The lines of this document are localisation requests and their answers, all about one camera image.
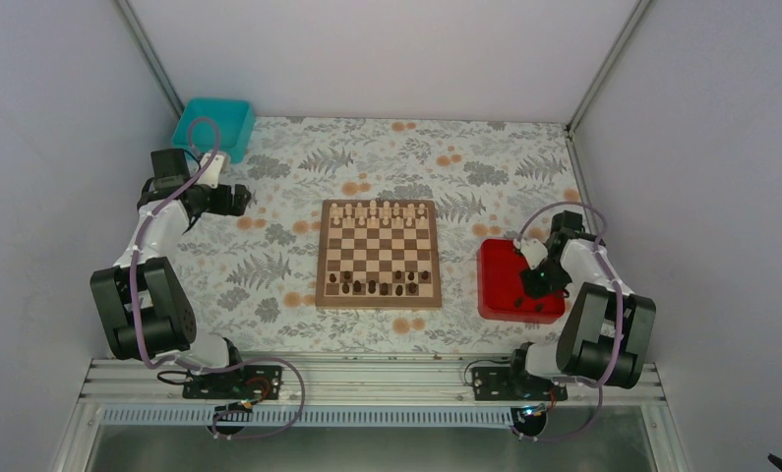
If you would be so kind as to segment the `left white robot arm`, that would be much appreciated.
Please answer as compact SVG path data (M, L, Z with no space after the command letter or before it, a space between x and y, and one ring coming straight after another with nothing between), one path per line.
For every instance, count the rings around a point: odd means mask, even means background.
M131 240L110 268L95 271L90 291L112 356L140 360L155 369L175 363L209 374L224 398L247 384L238 348L219 335L200 334L192 303L171 264L181 237L206 213L244 214L252 194L222 184L228 156L215 149L194 155L184 148L155 150L153 174L137 201L139 220Z

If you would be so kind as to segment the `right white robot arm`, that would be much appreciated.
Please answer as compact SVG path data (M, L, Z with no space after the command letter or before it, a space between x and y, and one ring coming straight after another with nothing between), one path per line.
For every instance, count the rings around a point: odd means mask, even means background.
M555 214L546 241L516 238L527 264L520 274L525 299L551 295L571 306L556 344L526 342L511 355L509 393L529 400L544 380L581 378L595 386L634 387L641 376L656 305L619 277L601 236L586 232L580 214Z

